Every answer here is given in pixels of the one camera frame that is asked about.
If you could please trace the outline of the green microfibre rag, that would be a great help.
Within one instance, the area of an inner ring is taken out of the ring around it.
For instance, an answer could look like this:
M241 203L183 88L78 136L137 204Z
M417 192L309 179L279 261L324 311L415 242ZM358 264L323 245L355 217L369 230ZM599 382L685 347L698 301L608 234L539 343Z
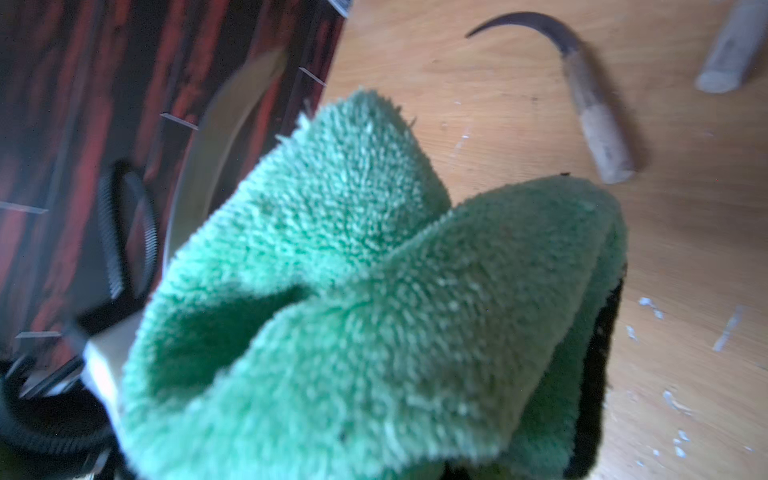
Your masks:
M146 479L582 479L626 251L586 179L453 205L359 91L175 254L124 367L123 450Z

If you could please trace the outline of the sickle plain wooden handle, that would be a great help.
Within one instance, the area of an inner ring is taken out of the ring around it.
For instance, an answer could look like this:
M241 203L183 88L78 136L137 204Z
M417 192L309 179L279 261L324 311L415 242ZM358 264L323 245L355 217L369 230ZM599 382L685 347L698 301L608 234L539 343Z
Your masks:
M634 176L629 142L606 97L595 61L584 42L562 21L538 12L514 12L492 18L466 33L468 38L499 26L521 26L548 38L560 54L581 129L603 183L612 185Z

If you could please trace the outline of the sickle with yellow label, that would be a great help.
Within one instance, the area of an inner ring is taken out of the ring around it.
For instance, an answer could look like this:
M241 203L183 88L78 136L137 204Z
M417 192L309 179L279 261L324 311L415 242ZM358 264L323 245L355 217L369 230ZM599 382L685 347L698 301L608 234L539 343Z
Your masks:
M767 2L736 1L729 10L694 86L708 94L739 89L767 36Z

